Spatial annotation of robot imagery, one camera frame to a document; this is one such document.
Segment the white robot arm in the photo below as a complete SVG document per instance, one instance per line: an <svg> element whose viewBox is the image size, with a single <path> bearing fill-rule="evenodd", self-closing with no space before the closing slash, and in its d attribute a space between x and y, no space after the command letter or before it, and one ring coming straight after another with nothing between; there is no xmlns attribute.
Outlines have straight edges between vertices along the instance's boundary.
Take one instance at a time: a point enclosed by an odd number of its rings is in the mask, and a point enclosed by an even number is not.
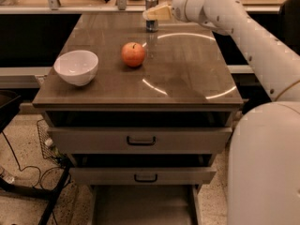
<svg viewBox="0 0 300 225"><path fill-rule="evenodd" d="M172 0L143 16L195 22L233 39L271 100L233 132L228 225L300 225L299 55L251 19L240 0Z"/></svg>

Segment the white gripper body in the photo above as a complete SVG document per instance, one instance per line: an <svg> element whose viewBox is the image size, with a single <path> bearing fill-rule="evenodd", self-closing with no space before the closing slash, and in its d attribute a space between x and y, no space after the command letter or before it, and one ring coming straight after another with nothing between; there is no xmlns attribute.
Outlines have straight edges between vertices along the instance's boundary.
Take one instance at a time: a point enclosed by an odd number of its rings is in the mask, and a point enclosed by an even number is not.
<svg viewBox="0 0 300 225"><path fill-rule="evenodd" d="M204 0L172 0L172 15L181 22L203 23L206 20L203 4Z"/></svg>

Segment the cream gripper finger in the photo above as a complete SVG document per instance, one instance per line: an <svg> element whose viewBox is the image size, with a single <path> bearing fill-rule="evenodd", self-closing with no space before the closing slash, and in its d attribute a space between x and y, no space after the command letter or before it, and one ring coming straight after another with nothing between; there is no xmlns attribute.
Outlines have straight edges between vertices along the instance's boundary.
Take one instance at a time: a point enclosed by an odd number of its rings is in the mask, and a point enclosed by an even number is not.
<svg viewBox="0 0 300 225"><path fill-rule="evenodd" d="M165 21L172 17L171 7L168 4L150 7L142 13L142 17L147 21Z"/></svg>

